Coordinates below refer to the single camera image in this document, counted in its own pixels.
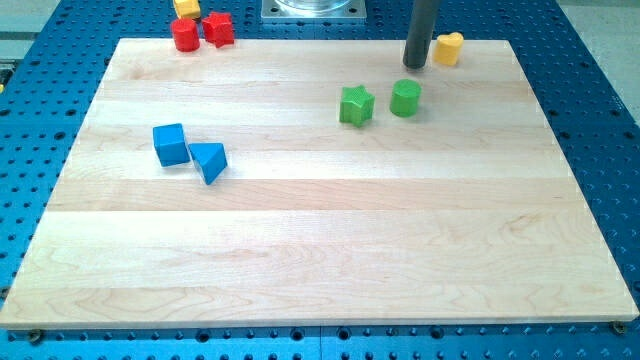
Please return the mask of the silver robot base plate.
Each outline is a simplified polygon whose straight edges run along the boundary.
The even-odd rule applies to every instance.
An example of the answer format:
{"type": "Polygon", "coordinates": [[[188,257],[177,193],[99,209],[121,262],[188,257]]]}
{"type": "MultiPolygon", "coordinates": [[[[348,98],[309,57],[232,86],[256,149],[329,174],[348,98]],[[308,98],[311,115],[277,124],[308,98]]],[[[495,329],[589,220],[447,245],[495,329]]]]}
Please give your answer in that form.
{"type": "Polygon", "coordinates": [[[261,18],[268,21],[364,20],[365,0],[262,0],[261,18]]]}

